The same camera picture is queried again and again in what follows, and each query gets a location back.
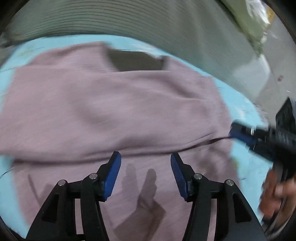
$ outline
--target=corrugated surface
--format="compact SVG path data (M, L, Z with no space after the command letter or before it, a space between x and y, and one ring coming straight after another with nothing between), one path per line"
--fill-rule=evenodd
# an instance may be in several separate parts
M261 60L255 60L259 70L245 73L254 51L216 0L30 0L7 34L13 42L69 34L132 37L190 62L250 99L269 75Z

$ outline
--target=metal screw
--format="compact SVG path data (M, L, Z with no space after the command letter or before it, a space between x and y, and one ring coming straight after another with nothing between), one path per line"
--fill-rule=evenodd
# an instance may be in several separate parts
M195 179L197 179L197 180L202 179L202 175L199 174L199 173L195 173L193 177L194 177Z
M98 177L98 174L96 174L96 173L92 173L92 174L89 175L89 178L92 179L92 180L96 179L97 177Z
M59 180L59 182L57 183L60 187L66 184L65 180Z
M226 181L226 184L229 185L229 186L233 186L234 185L234 182L233 182L233 180L228 179Z

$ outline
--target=light blue table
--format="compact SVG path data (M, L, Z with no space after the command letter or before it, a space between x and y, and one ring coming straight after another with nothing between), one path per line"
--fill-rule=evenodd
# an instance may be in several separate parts
M143 51L154 56L170 55L144 42L120 36L75 35L35 39L18 46L9 60L0 68L0 109L16 67L29 63L36 55L46 50L94 41L105 41L120 50ZM183 60L180 61L202 75L209 76L199 68ZM224 82L216 78L214 78L214 81L233 120L241 120L253 126L263 125L254 105L246 97ZM249 153L245 146L237 141L234 142L231 155L238 168L241 190L260 219L261 215L257 208L261 195L261 185L271 164ZM10 169L12 162L13 158L0 156L0 175ZM29 227L20 212L13 176L9 172L0 178L0 215L8 226L23 237L26 236Z

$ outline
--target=pink towel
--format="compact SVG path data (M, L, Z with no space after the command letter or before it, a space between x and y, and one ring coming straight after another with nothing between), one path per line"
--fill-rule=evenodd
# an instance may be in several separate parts
M18 160L15 183L30 225L57 181L83 179L117 150L122 166L101 205L110 239L180 241L191 204L180 197L170 153L227 136L230 124L210 77L171 57L162 70L120 72L95 42L17 69L0 115L0 153ZM180 156L210 180L236 181L230 150L222 140Z

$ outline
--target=human hand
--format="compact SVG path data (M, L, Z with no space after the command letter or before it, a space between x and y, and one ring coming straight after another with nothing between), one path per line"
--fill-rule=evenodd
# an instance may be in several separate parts
M264 191L260 197L259 210L264 214L265 219L272 218L281 206L281 199L287 198L285 205L278 215L278 225L282 225L292 215L296 205L296 181L294 178L277 183L274 170L269 170L266 180L262 185Z

